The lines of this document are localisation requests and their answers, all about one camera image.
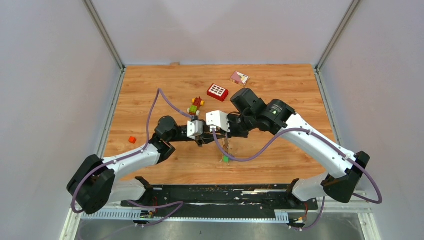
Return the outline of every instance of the green object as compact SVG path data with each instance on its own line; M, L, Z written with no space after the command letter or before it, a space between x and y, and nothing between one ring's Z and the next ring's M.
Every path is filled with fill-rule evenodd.
M188 110L192 114L196 114L196 111L198 110L198 107L195 105L191 105L190 109Z

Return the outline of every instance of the small red cube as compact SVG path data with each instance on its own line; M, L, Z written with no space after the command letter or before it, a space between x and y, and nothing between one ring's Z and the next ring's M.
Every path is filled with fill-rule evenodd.
M132 143L132 144L135 144L135 143L136 143L136 141L137 141L137 138L135 138L135 137L133 137L133 136L130 136L130 137L129 137L129 139L128 139L128 142L130 142L130 143Z
M218 86L216 84L212 84L209 89L207 90L206 94L216 100L219 100L221 102L224 102L224 100L227 98L229 92L228 89L225 89L221 86Z

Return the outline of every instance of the gray wall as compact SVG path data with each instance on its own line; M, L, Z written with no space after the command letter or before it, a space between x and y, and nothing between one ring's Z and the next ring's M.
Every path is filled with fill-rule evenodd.
M424 236L423 26L422 0L363 0L322 71L343 145L371 156L384 240Z
M122 60L315 64L351 0L93 0Z
M58 239L119 69L81 0L0 1L0 233Z

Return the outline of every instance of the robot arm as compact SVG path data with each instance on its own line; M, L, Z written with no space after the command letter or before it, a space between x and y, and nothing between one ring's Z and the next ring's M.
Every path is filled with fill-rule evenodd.
M355 154L334 143L309 125L292 107L279 99L265 104L251 89L243 88L231 97L231 102L240 115L227 115L229 136L246 138L249 131L255 128L273 135L289 129L305 130L289 131L282 134L281 138L297 145L325 167L327 172L309 179L293 180L287 190L292 194L292 199L289 200L293 205L324 196L330 196L341 203L350 201L362 172L347 159L350 158L365 168L370 156L363 151Z
M138 169L168 159L175 151L170 142L196 142L201 147L214 141L212 129L219 133L218 139L225 138L226 135L228 138L247 138L249 132L256 128L273 135L288 129L304 129L305 132L287 132L281 135L281 138L308 153L324 166L327 172L309 179L293 180L287 189L288 201L293 206L323 196L330 196L341 203L350 201L362 172L346 159L350 158L365 168L370 159L365 152L355 154L337 145L310 126L283 101L274 99L265 104L249 88L239 90L231 98L231 102L239 114L213 111L206 114L206 121L195 117L188 121L187 125L182 126L178 126L171 116L164 116L158 121L155 134L145 149L142 146L104 159L96 155L87 157L67 185L67 190L73 195L77 185L89 172L103 163L114 161L90 176L76 195L76 201L82 209L87 214L93 214L107 203L125 200L143 201L146 193L153 190L146 180L142 177L130 181L119 181L119 179ZM330 144L323 143L317 136ZM344 153L346 157L342 158L335 149Z

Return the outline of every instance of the colorful toy blocks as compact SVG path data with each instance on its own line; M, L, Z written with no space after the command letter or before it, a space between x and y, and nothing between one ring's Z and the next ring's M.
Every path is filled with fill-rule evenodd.
M241 86L246 86L246 83L248 82L248 80L249 80L249 76L247 76L247 75L244 75L243 73L240 73L240 72L238 72L238 71L235 71L232 75L231 75L231 77L229 78L229 80L231 81L231 82L233 82L233 83L236 83L236 84L238 84L238 85L241 85Z
M207 90L206 94L216 100L224 102L225 98L227 98L229 92L228 89L220 87L216 84L212 84Z
M193 98L191 100L191 107L187 108L187 113L192 116L199 116L200 111L198 110L200 106L205 105L205 101L203 101L200 97Z

